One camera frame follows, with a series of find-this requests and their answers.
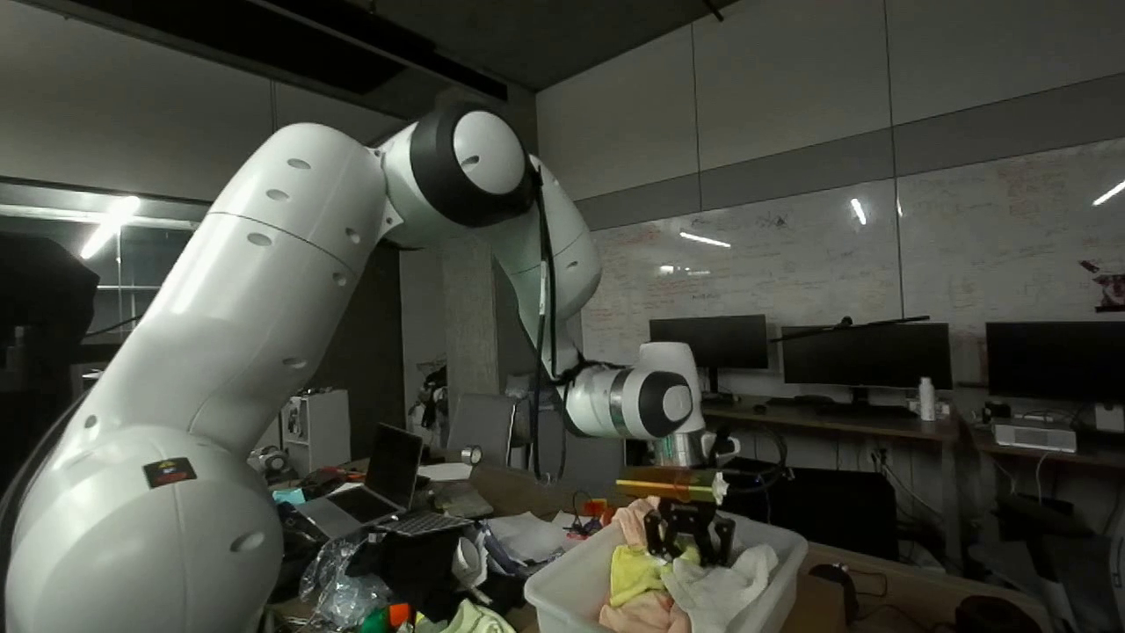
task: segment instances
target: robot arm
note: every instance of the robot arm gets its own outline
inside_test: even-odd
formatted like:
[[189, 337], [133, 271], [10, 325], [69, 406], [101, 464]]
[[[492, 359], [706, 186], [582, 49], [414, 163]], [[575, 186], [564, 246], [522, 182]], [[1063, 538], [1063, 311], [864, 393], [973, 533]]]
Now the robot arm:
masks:
[[380, 147], [284, 127], [223, 189], [38, 464], [10, 538], [9, 628], [252, 628], [283, 533], [248, 451], [315, 376], [371, 249], [463, 233], [519, 288], [582, 434], [650, 440], [692, 414], [685, 376], [584, 365], [555, 337], [598, 288], [591, 237], [500, 115], [439, 108]]

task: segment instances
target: ceiling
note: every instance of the ceiling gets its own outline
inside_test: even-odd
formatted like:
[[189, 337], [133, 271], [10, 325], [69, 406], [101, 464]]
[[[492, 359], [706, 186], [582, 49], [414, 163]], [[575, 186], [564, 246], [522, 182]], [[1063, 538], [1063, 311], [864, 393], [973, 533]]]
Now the ceiling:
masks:
[[733, 0], [27, 0], [411, 120], [444, 92], [509, 101]]

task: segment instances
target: plastic bag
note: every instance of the plastic bag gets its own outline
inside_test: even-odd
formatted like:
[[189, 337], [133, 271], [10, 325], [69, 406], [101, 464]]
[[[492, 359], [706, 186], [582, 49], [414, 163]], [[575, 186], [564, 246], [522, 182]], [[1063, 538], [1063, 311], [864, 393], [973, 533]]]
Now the plastic bag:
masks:
[[349, 578], [353, 557], [376, 538], [380, 533], [333, 538], [304, 573], [301, 598], [315, 605], [315, 619], [324, 633], [357, 628], [371, 612], [390, 600], [390, 587], [380, 578]]

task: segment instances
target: ceiling light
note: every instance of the ceiling light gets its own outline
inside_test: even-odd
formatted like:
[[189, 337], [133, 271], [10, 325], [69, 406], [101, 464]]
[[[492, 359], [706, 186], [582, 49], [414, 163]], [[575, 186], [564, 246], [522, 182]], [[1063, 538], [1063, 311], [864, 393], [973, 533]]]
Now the ceiling light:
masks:
[[99, 220], [99, 227], [79, 249], [79, 257], [95, 260], [107, 249], [107, 243], [139, 215], [139, 206], [142, 206], [142, 197], [118, 197], [107, 206], [107, 219]]
[[1101, 203], [1114, 201], [1122, 189], [1125, 189], [1125, 179], [1122, 179], [1122, 182], [1114, 182], [1107, 193], [1101, 193], [1101, 197], [1094, 201], [1094, 206], [1101, 206]]
[[858, 197], [850, 197], [850, 215], [856, 215], [858, 224], [868, 224], [868, 210], [864, 210], [864, 203]]
[[733, 243], [724, 239], [714, 239], [714, 237], [699, 237], [699, 233], [680, 233], [684, 239], [688, 243], [705, 243], [705, 246], [714, 246], [714, 249], [733, 249]]

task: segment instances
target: bottle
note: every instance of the bottle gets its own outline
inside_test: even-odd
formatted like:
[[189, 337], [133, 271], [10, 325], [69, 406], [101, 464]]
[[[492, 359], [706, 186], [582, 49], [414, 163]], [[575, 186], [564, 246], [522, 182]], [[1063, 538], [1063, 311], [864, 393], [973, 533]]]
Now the bottle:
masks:
[[927, 376], [918, 381], [918, 420], [936, 421], [940, 420], [940, 393]]

